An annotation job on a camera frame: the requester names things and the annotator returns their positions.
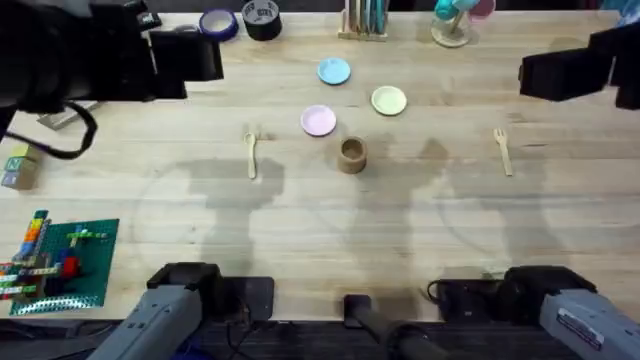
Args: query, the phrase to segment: black tape roll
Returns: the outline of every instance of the black tape roll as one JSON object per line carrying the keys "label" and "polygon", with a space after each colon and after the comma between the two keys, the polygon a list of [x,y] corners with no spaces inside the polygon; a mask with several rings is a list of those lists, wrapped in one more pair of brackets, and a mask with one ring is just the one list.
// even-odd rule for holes
{"label": "black tape roll", "polygon": [[280,9],[271,0],[252,0],[244,4],[242,20],[253,40],[275,39],[282,31]]}

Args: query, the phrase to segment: red lego brick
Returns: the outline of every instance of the red lego brick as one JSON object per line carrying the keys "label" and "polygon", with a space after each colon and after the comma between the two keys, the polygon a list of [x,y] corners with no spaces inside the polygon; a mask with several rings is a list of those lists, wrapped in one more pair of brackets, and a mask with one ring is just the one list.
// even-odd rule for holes
{"label": "red lego brick", "polygon": [[78,258],[75,256],[68,256],[64,259],[62,265],[62,277],[70,278],[78,274]]}

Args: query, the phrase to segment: yellow plate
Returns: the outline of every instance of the yellow plate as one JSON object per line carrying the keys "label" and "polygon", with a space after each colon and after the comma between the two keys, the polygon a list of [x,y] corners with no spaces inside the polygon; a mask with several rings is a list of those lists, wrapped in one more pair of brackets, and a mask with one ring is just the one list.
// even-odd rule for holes
{"label": "yellow plate", "polygon": [[371,95],[371,105],[383,115],[394,116],[407,107],[407,97],[397,87],[381,86]]}

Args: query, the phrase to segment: plate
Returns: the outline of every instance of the plate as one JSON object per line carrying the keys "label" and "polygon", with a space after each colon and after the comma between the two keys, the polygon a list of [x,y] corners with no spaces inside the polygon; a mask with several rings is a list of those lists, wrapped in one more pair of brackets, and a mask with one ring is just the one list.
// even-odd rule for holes
{"label": "plate", "polygon": [[300,125],[311,136],[326,136],[336,128],[336,114],[324,105],[313,105],[300,116]]}
{"label": "plate", "polygon": [[351,76],[351,67],[340,58],[327,58],[318,65],[318,77],[329,85],[340,85]]}
{"label": "plate", "polygon": [[394,116],[407,107],[407,97],[397,87],[381,86],[371,95],[371,105],[383,115]]}

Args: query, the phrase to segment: wooden block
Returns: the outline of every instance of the wooden block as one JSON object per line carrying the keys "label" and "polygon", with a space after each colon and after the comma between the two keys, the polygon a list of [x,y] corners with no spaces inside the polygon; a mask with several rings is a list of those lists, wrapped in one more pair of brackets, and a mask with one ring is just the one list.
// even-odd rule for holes
{"label": "wooden block", "polygon": [[11,149],[11,155],[9,156],[12,158],[26,157],[35,162],[39,162],[40,159],[42,159],[42,151],[27,144],[20,144],[20,145],[14,146],[13,149]]}
{"label": "wooden block", "polygon": [[2,177],[2,186],[15,190],[30,190],[36,180],[38,165],[26,158],[20,158],[18,171],[7,171]]}
{"label": "wooden block", "polygon": [[20,165],[22,165],[23,157],[10,157],[7,160],[7,163],[4,165],[5,171],[18,171],[20,170]]}

